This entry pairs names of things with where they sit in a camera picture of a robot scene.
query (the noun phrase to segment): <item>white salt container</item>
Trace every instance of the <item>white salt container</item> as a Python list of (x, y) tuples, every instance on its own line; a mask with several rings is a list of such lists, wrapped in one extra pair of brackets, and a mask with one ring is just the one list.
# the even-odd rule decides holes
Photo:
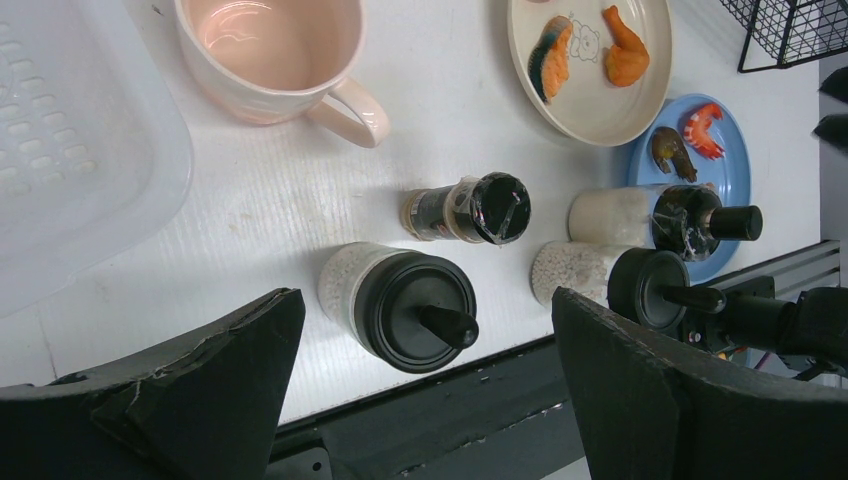
[(354, 321), (356, 294), (362, 281), (374, 267), (383, 260), (402, 253), (412, 253), (412, 250), (375, 243), (351, 243), (342, 247), (327, 261), (318, 278), (318, 302), (324, 313), (350, 332), (369, 351), (371, 348), (360, 338)]
[(618, 259), (632, 246), (551, 242), (533, 262), (533, 293), (542, 305), (551, 306), (559, 287), (570, 288), (608, 307), (607, 285)]
[(651, 218), (665, 186), (590, 190), (568, 214), (572, 240), (602, 245), (653, 248)]

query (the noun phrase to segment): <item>blue plate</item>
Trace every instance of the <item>blue plate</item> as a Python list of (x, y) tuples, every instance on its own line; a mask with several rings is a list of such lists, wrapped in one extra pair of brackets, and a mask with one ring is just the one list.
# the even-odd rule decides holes
[[(692, 94), (666, 102), (657, 119), (648, 130), (636, 140), (636, 148), (630, 161), (628, 185), (676, 184), (689, 185), (674, 173), (660, 171), (651, 157), (651, 135), (657, 127), (671, 127), (683, 132), (689, 117), (708, 103), (715, 103), (724, 113), (723, 120), (713, 120), (710, 135), (724, 147), (724, 158), (709, 160), (702, 157), (688, 144), (689, 158), (698, 170), (698, 183), (712, 183), (718, 190), (722, 205), (728, 207), (751, 204), (751, 164), (748, 160), (748, 147), (742, 137), (742, 131), (730, 111), (718, 100), (707, 95)], [(714, 278), (723, 269), (736, 250), (739, 242), (723, 241), (718, 250), (703, 262), (687, 262), (692, 284), (704, 283)]]

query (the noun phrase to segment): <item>table surface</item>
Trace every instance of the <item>table surface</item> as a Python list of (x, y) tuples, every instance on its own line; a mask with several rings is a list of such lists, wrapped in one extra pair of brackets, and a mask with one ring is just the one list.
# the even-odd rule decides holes
[[(818, 144), (809, 133), (818, 121), (816, 64), (738, 75), (744, 31), (720, 3), (670, 3), (669, 96), (702, 92), (733, 112), (748, 141), (753, 200), (766, 217), (762, 238), (743, 245), (729, 269), (818, 242)], [(231, 119), (189, 77), (172, 2), (126, 0), (191, 131), (191, 193), (154, 237), (0, 319), (0, 386), (42, 385), (132, 354), (276, 287), (301, 288), (307, 308), (281, 422), (414, 380), (321, 312), (320, 268), (354, 241), (416, 248), (467, 272), (479, 297), (480, 339), (454, 365), (552, 332), (530, 290), (532, 260), (546, 242), (566, 238), (578, 192), (624, 182), (627, 149), (576, 143), (540, 118), (510, 60), (506, 1), (366, 4), (368, 41), (354, 77), (393, 123), (375, 150), (303, 119), (262, 128)], [(491, 171), (516, 175), (533, 195), (533, 221), (516, 244), (418, 243), (401, 228), (403, 192)]]

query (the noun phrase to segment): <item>ceramic mug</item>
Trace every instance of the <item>ceramic mug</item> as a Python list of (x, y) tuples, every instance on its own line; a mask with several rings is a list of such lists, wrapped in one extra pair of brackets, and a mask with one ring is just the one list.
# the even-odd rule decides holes
[[(365, 40), (363, 0), (175, 0), (180, 45), (203, 91), (250, 123), (307, 114), (357, 145), (389, 134), (380, 104), (348, 77)], [(326, 103), (327, 96), (359, 121)]]

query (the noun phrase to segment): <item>black knob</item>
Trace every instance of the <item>black knob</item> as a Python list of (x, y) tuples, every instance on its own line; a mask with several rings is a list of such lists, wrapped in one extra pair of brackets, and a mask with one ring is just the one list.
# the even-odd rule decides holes
[(727, 297), (715, 288), (663, 287), (662, 295), (668, 302), (706, 313), (718, 314), (727, 306)]
[(465, 312), (428, 305), (421, 309), (418, 320), (433, 335), (457, 350), (474, 345), (480, 336), (477, 321)]
[(763, 233), (763, 212), (756, 206), (717, 208), (709, 222), (710, 235), (718, 240), (754, 241)]

